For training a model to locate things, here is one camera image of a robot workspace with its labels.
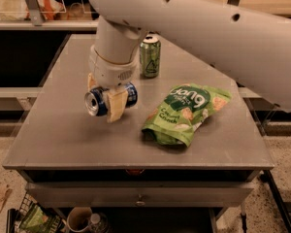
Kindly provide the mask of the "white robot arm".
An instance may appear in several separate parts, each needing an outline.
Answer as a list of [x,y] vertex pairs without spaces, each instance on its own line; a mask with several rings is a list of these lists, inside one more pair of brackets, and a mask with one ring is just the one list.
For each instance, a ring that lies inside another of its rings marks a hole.
[[115,86],[147,32],[197,56],[291,114],[291,19],[207,0],[89,0],[99,14],[92,53],[101,86]]

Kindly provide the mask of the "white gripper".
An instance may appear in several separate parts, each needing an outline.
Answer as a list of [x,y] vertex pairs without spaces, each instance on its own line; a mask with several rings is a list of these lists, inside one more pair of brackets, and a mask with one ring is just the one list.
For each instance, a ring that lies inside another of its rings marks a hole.
[[[87,90],[99,86],[110,88],[130,83],[133,79],[138,60],[133,58],[128,64],[114,64],[104,60],[95,50],[90,48],[88,65],[90,72],[87,78]],[[107,92],[109,102],[107,122],[112,123],[119,120],[125,110],[128,91],[124,88],[113,88]]]

